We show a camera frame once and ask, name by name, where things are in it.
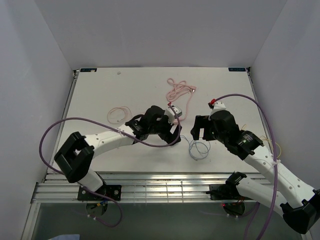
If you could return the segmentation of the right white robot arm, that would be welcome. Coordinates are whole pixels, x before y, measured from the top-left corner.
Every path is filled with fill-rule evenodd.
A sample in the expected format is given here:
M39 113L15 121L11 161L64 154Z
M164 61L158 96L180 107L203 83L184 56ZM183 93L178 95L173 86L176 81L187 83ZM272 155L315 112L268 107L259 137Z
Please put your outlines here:
M194 140L200 138L200 130L204 130L203 140L219 141L275 187L275 190L267 189L236 172L225 183L230 198L237 199L241 195L270 207L299 234L306 234L319 220L320 191L286 168L253 132L241 130L229 111L197 115L190 131Z

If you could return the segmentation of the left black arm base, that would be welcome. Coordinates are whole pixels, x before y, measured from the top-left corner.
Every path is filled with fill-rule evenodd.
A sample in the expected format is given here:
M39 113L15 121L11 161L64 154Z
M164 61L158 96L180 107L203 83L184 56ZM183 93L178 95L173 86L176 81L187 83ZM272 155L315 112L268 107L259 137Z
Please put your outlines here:
M103 201L107 196L113 200L120 201L122 194L122 185L103 185L94 193L91 193L88 189L80 186L78 189L77 200L78 201Z

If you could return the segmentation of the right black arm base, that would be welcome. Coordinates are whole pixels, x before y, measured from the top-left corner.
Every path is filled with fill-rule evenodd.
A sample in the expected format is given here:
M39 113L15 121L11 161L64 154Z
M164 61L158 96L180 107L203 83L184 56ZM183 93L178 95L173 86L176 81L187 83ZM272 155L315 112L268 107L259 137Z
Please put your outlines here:
M245 199L240 195L237 187L239 184L210 184L209 190L205 193L210 195L211 200L241 200Z

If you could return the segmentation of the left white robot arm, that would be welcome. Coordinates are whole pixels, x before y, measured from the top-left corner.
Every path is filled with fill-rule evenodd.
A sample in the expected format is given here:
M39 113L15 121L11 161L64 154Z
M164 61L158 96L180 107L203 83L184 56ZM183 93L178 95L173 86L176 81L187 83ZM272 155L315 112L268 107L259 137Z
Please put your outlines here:
M172 104L166 109L153 105L118 128L108 126L107 131L91 135L76 131L59 148L54 161L69 183L79 183L95 200L100 200L106 195L106 187L100 175L91 169L92 160L113 149L145 143L150 135L159 136L166 146L180 142L181 126L171 129L181 115L182 110Z

